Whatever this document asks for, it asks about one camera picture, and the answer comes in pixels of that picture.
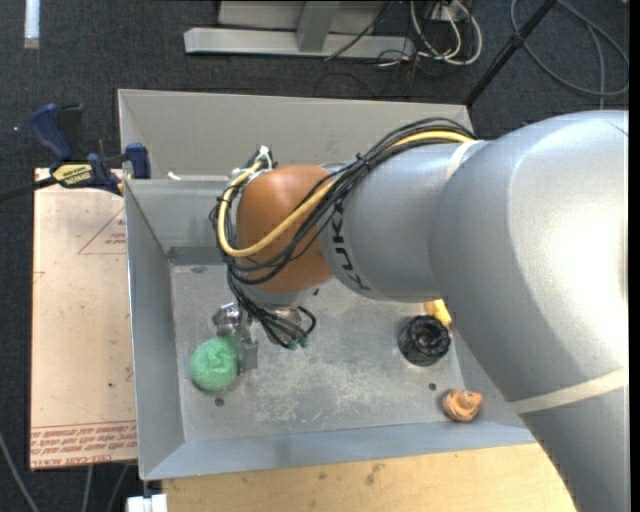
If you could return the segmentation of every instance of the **black carpet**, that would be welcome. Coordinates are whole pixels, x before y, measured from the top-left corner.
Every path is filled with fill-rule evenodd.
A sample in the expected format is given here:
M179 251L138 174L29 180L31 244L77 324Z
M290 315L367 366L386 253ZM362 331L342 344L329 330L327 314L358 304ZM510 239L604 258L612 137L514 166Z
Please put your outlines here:
M628 3L570 2L628 55ZM452 69L430 63L414 73L407 65L394 73L346 59L186 56L183 33L215 21L210 1L42 0L40 49L24 49L24 1L6 0L0 10L0 190L28 184L31 169L52 163L53 155L28 126L29 116L47 103L84 103L87 138L102 140L106 154L116 153L119 88L462 103L512 34L510 3L475 2L484 34L483 54L475 64ZM520 20L525 20L542 1L520 3ZM399 2L377 30L403 33L406 13L407 2ZM598 89L591 36L565 9L555 6L530 42L566 79ZM609 44L603 43L602 51L605 86L619 89L627 80L624 63ZM559 84L520 50L475 102L472 119L476 133L491 138L553 115L598 107L598 98ZM628 109L628 92L607 97L604 107ZM32 224L31 197L0 204L0 432L41 511L80 510L85 468L28 470ZM89 510L106 508L121 472L120 465L96 467ZM122 497L141 492L135 473L128 472ZM0 511L22 510L28 506L0 458Z

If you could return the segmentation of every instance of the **gray metal bracket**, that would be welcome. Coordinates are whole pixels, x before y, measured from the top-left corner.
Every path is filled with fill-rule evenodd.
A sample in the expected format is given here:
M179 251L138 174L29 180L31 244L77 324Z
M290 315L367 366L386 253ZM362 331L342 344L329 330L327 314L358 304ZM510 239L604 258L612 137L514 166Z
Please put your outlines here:
M329 57L356 37L332 34L331 24L341 2L305 2L295 31L235 28L192 28L185 32L187 54L245 54ZM365 35L340 57L375 59L381 53L411 53L405 37Z

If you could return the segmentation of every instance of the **orange object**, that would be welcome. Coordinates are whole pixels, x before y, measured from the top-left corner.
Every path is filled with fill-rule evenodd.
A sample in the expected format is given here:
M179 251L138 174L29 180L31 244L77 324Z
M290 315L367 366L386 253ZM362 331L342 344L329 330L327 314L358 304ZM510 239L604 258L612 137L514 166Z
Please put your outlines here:
M257 177L247 186L238 205L238 247L245 248L261 240L291 214L314 185L327 174L321 167L299 164L283 165ZM263 262L277 254L291 242L307 217L308 215L303 216L271 245L258 251L251 259L241 259L240 263L250 265L252 262ZM314 228L302 239L300 249L294 254L295 259L282 272L265 283L255 285L256 288L269 293L291 293L317 286L331 277L333 273L324 261L320 241L313 240L316 233L317 228ZM306 252L300 255L310 242ZM269 271L268 268L253 271L248 276L255 279Z
M454 389L442 399L442 409L453 421L468 423L480 410L482 395L475 391Z

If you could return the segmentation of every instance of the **black cable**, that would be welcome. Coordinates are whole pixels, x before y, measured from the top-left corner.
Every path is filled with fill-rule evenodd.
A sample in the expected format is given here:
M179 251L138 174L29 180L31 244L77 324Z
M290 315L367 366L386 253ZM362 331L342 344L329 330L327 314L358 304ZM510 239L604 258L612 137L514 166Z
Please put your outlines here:
M382 7L382 9L380 9L380 12L378 13L378 15L374 18L374 20L369 23L369 25L367 25L364 30L362 30L362 32L360 32L351 42L349 42L348 44L346 44L345 46L343 46L342 48L340 48L337 52L335 52L333 55L330 55L329 57L327 57L325 59L325 61L329 61L329 60L333 60L337 57L340 57L340 55L342 55L344 52L350 50L358 41L360 41L360 39L362 39L365 34L367 32L369 32L369 30L371 30L373 27L375 27L382 18L384 18L384 16L387 14L387 12L389 12L389 9L391 8L391 6L394 4L394 2L388 1L384 7Z
M36 190L40 190L41 188L50 187L51 185L55 185L58 183L53 176L45 178L40 181L36 181L35 183L30 183L29 185L24 185L19 188L15 188L13 190L7 190L6 192L0 192L0 203L4 203L5 201L10 201L11 199L15 199L20 196L25 196L35 192Z
M437 1L431 1L429 2L429 4L431 5L429 11L427 12L427 14L424 16L423 18L423 23L422 23L422 33L418 34L416 33L416 36L414 38L414 46L417 48L419 46L419 43L422 43L424 46L424 34L427 33L428 31L428 27L429 25L432 24L433 22L433 12L435 11L436 7L440 6L441 7L441 2L437 2ZM409 11L409 16L408 16L408 20L409 20L409 28L408 30L412 30L413 28L413 24L411 23L411 12ZM462 69L464 69L464 66L451 66L448 65L444 59L428 59L428 58L420 58L420 56L418 54L414 54L414 59L416 61L415 63L415 69L418 70L419 72L421 72L423 75L425 75L427 78L429 78L430 80L439 80L442 78L447 78L452 76L455 73L459 73ZM432 73L431 71L427 71L424 68L424 63L430 63L434 66L439 66L440 68L442 68L444 70L444 72L441 73Z
M433 13L436 10L436 7L438 8L438 18L439 19L442 18L442 2L440 1L425 2L422 5L423 10L425 8L426 3L430 4L430 8L429 8L429 11L426 13L426 15L423 16L422 25L420 26L420 32L418 32L417 30L415 30L415 28L413 28L413 24L411 23L411 9L415 9L415 5L412 5L411 2L409 2L409 25L410 25L409 30L413 28L416 32L416 36L415 36L416 40L414 41L414 46L416 49L419 48L420 45L422 45L424 48L431 51L429 46L426 43L426 38L424 35L427 33L427 27L432 24Z
M533 13L533 16L527 20L527 22L518 30L514 29L514 33L507 43L500 49L495 56L491 65L485 72L485 74L478 80L478 83L471 90L466 97L464 104L473 106L473 103L484 92L487 86L505 66L513 54L524 44L527 37L531 35L531 32L538 26L538 24L544 19L547 13L555 5L558 0L545 0L544 3Z
M409 38L409 34L410 33L411 33L411 16L410 16L410 13L408 13L408 15L407 15L407 26L405 28L404 43L402 45L402 50L387 50L387 51L381 52L378 55L376 69L378 71L380 71L380 69L381 69L380 60L382 59L382 57L386 53L399 53L400 54L400 59L396 63L396 65L394 66L391 76L389 77L389 79L385 83L384 87L382 88L382 91L380 92L380 97L384 97L386 95L387 91L389 90L389 87L391 86L391 84L398 80L398 77L400 75L400 70L402 68L403 58L405 56L409 57L407 55L407 53L406 53L406 50L407 50L407 44L409 43L409 40L410 40L410 38Z
M424 132L425 131L424 126L434 122L440 122L445 124L444 126L442 125L432 126L431 127L432 130L446 129L455 133L465 135L470 138L474 138L473 135L466 128L464 128L458 123L454 123L444 118L430 118L426 120L417 121L399 130L396 130L395 132L390 133L381 143L378 143L376 146L374 146L374 148L372 148L372 150L370 150L367 153L366 158L369 161L375 163L375 165L379 165L382 161L386 160L387 158L390 158L397 152L404 151L406 149L409 149L410 147L414 147L415 145L413 144L404 145L402 147L395 147L395 148L391 148L390 146L393 146L393 144L395 144L396 142L398 142L399 140L405 137L408 137L415 133ZM433 144L436 142L438 142L438 140L429 139L426 141L419 141L416 145L423 145L427 143ZM323 178L321 183L319 183L314 188L312 188L312 190L307 194L307 196L305 196L305 199L303 199L302 202L308 199L317 190L317 188L320 185L322 185L327 179L335 177L335 175L338 173L345 173L347 171L349 171L348 176L346 177L343 176L336 180L330 193L328 193L325 196L324 200L315 208L314 211L312 211L312 213L302 223L301 227L299 228L297 234L294 236L291 243L287 247L282 249L278 254L260 263L255 263L253 265L244 265L244 266L237 264L233 260L233 258L227 258L234 272L234 277L236 277L237 280L243 284L261 284L268 281L273 276L275 276L280 270L282 270L282 268L284 268L287 262L290 261L291 258L293 257L295 246L298 243L300 243L300 241L308 234L308 231L310 230L310 228L312 226L315 226L321 220L321 217L340 197L346 197L346 195L348 195L350 190L364 177L364 170L361 162L354 162L350 166L345 166L343 169L340 169L336 173L329 175L326 178ZM231 241L232 236L229 236L231 235L231 233L227 233L227 235L228 235L228 239ZM271 266L272 270L269 273L261 276L260 278L249 279L238 274L238 272L251 272L251 271L260 270L262 268L266 268L269 266Z
M453 2L447 2L447 9L449 5L451 5L452 3ZM447 18L449 18L448 23L451 24L454 31L456 32L456 46L457 46L456 55L460 54L460 52L464 54L466 52L471 52L471 50L474 50L474 42L476 42L476 45L477 45L475 50L469 53L468 56L463 59L452 58L453 56L448 55L449 50L446 50L444 52L436 50L434 48L434 42L427 41L427 39L425 38L425 34L428 32L427 25L431 23L435 17L433 15L433 12L436 7L438 8L438 12L437 12L438 21L439 22L444 21L442 18L442 13L445 10L443 2L439 1L432 4L431 10L429 14L422 20L422 26L420 28L418 28L417 26L418 16L415 14L416 12L415 2L410 2L409 3L410 17L413 18L415 16L415 23L413 24L413 30L416 32L414 44L415 44L415 48L418 49L418 52L416 54L417 60L421 60L421 59L432 60L436 62L453 65L454 67L463 67L475 62L479 58L480 52L482 50L482 34L480 32L480 27L477 25L477 22L473 17L471 9L465 7L463 0L455 0L455 3L458 4L458 8L461 9L467 16L467 21L471 28L470 42L467 42L465 44L462 34L458 29L458 26L460 24L459 23L457 24L455 21L453 21L453 19L451 18L451 14L449 13L448 10L446 10Z
M415 48L413 51L413 56L411 57L412 62L411 62L411 68L409 71L409 83L407 85L407 89L404 94L405 97L409 97L411 95L411 90L413 89L413 80L416 76L416 67L418 65L418 58L419 58L418 49Z
M354 161L344 165L337 171L328 174L311 188L311 190L293 209L293 212L298 210L312 195L314 195L319 190L320 187L325 186L328 180L334 180L322 200L301 222L291 241L277 254L264 261L258 261L256 258L252 258L250 260L250 265L241 265L236 261L236 258L223 253L223 259L227 265L227 283L229 285L229 289L236 298L239 307L247 312L249 318L252 321L257 321L262 325L265 333L267 334L267 337L272 342L285 348L292 348L289 346L289 342L285 341L285 339L293 340L303 339L307 337L315 328L315 317L311 314L310 311L301 306L298 306L297 310L303 315L307 316L310 321L310 326L306 330L302 329L300 326L294 324L293 322L290 322L285 318L281 318L274 312L268 311L267 309L253 302L242 291L240 285L244 284L255 286L265 283L272 279L279 272L281 272L290 261L295 258L299 258L302 254L304 254L309 249L309 247L311 247L311 244L316 240L319 234L326 228L329 221L332 219L333 215L336 212L336 206L346 200L346 198L349 197L349 194L351 194L351 192L359 186L362 180L364 180L366 176L368 176L381 163L400 152L414 147L427 144L450 143L451 140L434 138L416 140L402 144L398 144L398 142L401 142L407 137L415 134L441 130L445 130L451 133L457 133L471 139L475 139L473 134L471 134L471 132L461 124L440 117L422 119L409 125L403 126L397 130L394 130L377 144L375 144L364 155L358 154ZM233 190L231 190L228 199L228 215L225 218L225 236L229 244L234 248L237 247L235 247L235 232L231 223L230 211L233 206L233 202L240 195L242 188L243 184L240 184L234 186ZM224 197L224 195L226 195L226 192L228 191L229 189L227 188L227 190L223 192L221 197ZM214 230L217 225L220 205L223 201L221 197L218 198L216 206L211 210L209 214L209 219L213 225ZM317 232L296 255L296 249L314 228L317 229ZM268 271L260 277L248 276L249 273L259 270Z
M326 73L326 74L322 75L316 81L316 83L314 84L313 89L311 91L311 96L315 97L315 96L318 95L318 89L320 88L320 85L325 80L327 80L329 78L332 78L332 77L336 77L336 76L343 77L343 78L349 78L349 79L353 80L359 86L361 86L364 89L366 89L367 92L369 92L369 95L371 96L372 99L376 99L376 98L380 97L380 95L367 82L365 82L361 78L358 78L356 75L354 75L352 73L346 73L346 72Z

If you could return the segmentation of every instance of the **green object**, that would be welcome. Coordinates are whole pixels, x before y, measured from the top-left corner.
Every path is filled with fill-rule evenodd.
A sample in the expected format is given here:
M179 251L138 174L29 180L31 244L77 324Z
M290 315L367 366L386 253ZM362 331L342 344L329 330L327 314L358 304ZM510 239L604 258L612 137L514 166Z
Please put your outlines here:
M205 391L220 391L238 375L238 354L233 336L216 336L200 345L189 362L194 384Z

